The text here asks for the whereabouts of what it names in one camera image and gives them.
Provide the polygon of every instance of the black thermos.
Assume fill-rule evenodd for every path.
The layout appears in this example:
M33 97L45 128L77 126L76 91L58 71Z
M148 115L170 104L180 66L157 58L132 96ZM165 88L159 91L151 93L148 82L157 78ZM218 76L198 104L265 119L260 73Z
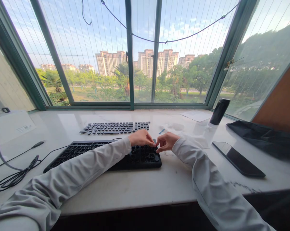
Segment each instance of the black thermos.
M211 124L219 125L230 103L230 99L220 99L210 119Z

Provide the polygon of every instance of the black keyboard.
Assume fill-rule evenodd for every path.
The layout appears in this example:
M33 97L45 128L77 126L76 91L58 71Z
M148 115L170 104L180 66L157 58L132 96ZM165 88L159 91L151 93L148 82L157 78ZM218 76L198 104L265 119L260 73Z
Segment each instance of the black keyboard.
M106 141L74 141L72 142L55 160L45 168L46 173L61 163L77 157L84 152L95 149L105 144L115 142L115 140ZM132 151L126 155L120 162L111 167L108 171L160 168L162 165L160 155L155 151L157 148L145 146L133 146Z
M85 128L79 133L87 135L101 134L101 135L113 135L122 133L132 133L140 129L149 130L149 122L117 122L117 123L88 123Z

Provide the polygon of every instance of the hand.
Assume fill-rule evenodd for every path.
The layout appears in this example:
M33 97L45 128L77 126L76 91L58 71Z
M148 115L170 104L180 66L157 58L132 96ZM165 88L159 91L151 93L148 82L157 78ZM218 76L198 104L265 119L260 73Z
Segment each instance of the hand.
M177 136L171 132L167 132L164 135L159 136L156 145L158 146L160 144L160 148L156 150L156 153L169 150L171 151L179 138L180 136Z
M130 140L131 146L134 145L144 146L147 144L150 147L153 148L156 147L151 135L149 135L149 133L145 129L138 130L137 132L129 135L128 138Z

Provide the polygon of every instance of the black bag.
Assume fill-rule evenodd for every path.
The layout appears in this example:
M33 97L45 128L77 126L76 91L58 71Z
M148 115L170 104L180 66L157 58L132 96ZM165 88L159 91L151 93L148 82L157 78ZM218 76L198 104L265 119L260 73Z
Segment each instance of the black bag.
M246 121L227 126L250 144L276 158L290 158L290 133Z

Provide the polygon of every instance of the desk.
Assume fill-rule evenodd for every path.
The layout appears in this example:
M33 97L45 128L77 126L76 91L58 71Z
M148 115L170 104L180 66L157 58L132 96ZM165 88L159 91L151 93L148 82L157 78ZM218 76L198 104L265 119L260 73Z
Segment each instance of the desk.
M35 155L40 159L50 151L66 146L72 141L108 140L126 137L120 135L79 134L87 123L92 122L141 122L150 121L149 133L153 138L159 136L159 125L181 123L185 132L203 135L209 144L206 150L225 180L236 184L242 194L271 192L290 189L290 161L280 161L245 142L228 127L233 122L223 118L220 125L201 123L186 118L180 113L184 110L137 110L137 111L46 111L30 115L37 128L1 146L3 155L22 153L35 143L45 144L11 161L18 168L26 168ZM254 163L267 176L265 179L252 179L241 175L213 146L212 141L227 142L248 160ZM0 206L16 190L21 189L32 177L42 174L62 150L53 152L41 165L31 170L24 180L13 188L0 192ZM160 169L106 172L61 207L62 215L103 212L129 208L149 207L196 201L192 189L191 172L171 152L161 155ZM0 167L0 180L14 173L6 166Z

